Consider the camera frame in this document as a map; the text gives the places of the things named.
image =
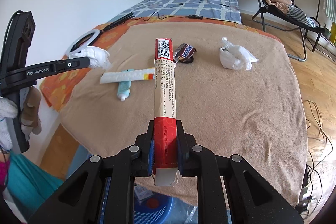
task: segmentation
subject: metal screw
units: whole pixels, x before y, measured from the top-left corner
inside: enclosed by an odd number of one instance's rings
[[[90,157],[90,162],[98,162],[100,160],[100,157],[97,155],[93,155]]]
[[[131,152],[137,152],[139,150],[139,146],[132,145],[129,147],[129,151]]]
[[[232,156],[232,160],[235,161],[235,162],[241,162],[242,158],[241,158],[240,155],[235,154],[235,155]]]
[[[202,151],[202,146],[200,146],[200,145],[194,145],[194,146],[193,146],[193,150],[194,150],[195,152],[201,152],[201,151]]]

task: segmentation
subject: green striped curtain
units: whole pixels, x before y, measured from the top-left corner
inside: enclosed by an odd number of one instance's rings
[[[332,22],[336,22],[336,0],[324,0],[323,10]]]

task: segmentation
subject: white plastic bag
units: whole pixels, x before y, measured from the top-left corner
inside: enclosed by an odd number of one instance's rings
[[[222,66],[227,69],[239,70],[245,68],[250,70],[252,68],[251,62],[258,62],[247,49],[242,46],[234,45],[222,38],[223,47],[219,49],[219,59]]]
[[[104,70],[108,70],[112,67],[112,64],[109,61],[110,54],[99,48],[94,46],[87,46],[83,48],[78,53],[70,53],[69,59],[77,58],[77,57],[88,57],[90,59],[89,68],[103,68]]]

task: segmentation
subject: orange floral tablecloth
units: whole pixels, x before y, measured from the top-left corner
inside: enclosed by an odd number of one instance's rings
[[[126,23],[118,25],[117,27],[101,34],[101,36],[95,42],[94,46],[107,50],[128,30],[130,26],[139,24],[148,24],[153,22],[200,22],[200,21],[198,19],[189,19],[184,17],[180,18],[168,17],[163,20],[160,20],[157,17],[151,17],[148,21],[144,21],[142,19],[140,20],[130,19]],[[211,20],[211,19],[203,19],[201,22],[235,27],[249,32],[259,33],[267,37],[272,37],[281,42],[279,38],[269,33],[245,25],[237,24],[234,22]],[[96,27],[96,29],[102,30],[106,25],[108,25],[108,23],[99,25]],[[60,111],[61,108],[65,106],[65,104],[69,101],[74,86],[77,85],[90,70],[91,69],[86,68],[86,69],[67,71],[64,73],[60,73],[58,75],[53,75],[45,78],[41,83],[40,90],[44,95],[48,105],[52,106],[56,111]]]

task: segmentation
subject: potted plant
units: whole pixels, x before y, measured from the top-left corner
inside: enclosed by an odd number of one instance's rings
[[[331,31],[327,28],[326,24],[324,24],[324,33],[323,33],[323,36],[326,38],[326,39],[329,39],[330,36],[331,36]]]

